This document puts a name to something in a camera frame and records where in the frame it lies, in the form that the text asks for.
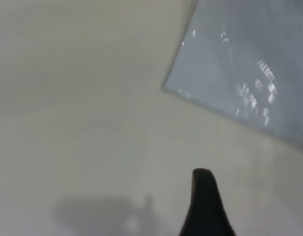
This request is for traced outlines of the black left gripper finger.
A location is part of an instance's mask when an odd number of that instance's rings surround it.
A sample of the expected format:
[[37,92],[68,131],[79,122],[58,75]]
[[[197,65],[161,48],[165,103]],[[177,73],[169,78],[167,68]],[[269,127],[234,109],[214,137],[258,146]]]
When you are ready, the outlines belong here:
[[190,207],[181,236],[234,236],[213,173],[194,169]]

